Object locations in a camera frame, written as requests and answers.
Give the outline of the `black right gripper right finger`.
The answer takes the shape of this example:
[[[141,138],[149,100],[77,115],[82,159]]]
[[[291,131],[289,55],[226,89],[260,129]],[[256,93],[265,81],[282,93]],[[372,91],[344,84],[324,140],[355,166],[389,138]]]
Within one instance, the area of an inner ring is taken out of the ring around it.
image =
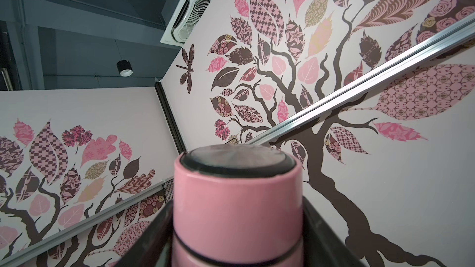
[[[303,197],[303,266],[364,267]]]

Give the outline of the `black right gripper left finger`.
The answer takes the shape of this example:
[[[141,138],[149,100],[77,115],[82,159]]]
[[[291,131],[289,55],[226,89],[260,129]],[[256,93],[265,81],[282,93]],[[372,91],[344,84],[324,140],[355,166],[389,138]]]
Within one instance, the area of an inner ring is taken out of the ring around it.
[[[173,201],[167,203],[116,267],[172,267]]]

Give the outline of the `pink thermos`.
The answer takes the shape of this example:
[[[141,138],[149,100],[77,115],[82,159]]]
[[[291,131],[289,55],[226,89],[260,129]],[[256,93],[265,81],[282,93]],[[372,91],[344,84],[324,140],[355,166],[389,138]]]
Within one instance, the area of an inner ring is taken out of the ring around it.
[[[260,145],[212,145],[174,164],[174,267],[301,267],[302,165]]]

